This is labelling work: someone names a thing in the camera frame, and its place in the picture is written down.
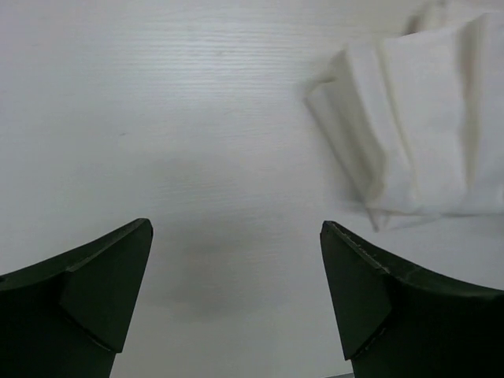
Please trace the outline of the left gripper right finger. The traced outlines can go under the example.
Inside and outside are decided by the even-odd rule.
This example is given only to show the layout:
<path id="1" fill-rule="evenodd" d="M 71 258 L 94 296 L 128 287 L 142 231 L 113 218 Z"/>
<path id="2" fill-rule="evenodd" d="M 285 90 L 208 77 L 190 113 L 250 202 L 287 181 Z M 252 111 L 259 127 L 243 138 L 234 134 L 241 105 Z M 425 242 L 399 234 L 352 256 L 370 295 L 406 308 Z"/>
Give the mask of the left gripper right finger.
<path id="1" fill-rule="evenodd" d="M 334 221 L 320 240 L 356 377 L 502 376 L 502 291 L 423 268 Z"/>

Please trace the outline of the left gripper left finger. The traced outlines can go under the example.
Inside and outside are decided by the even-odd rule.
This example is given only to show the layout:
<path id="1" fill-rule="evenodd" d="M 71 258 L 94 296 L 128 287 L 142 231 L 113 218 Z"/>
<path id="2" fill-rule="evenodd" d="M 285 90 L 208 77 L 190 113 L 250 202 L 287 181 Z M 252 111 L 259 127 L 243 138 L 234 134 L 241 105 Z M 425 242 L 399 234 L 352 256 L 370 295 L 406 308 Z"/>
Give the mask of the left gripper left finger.
<path id="1" fill-rule="evenodd" d="M 3 377 L 108 377 L 153 241 L 146 218 L 1 277 Z"/>

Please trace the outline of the white skirt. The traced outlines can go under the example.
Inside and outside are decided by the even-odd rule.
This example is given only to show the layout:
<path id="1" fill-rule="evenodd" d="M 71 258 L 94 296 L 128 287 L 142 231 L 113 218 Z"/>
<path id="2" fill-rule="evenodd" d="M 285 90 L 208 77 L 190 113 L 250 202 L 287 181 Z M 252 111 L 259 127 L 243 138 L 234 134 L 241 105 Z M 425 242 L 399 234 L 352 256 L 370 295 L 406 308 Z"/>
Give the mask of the white skirt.
<path id="1" fill-rule="evenodd" d="M 503 12 L 430 1 L 347 44 L 306 104 L 377 231 L 503 211 Z"/>

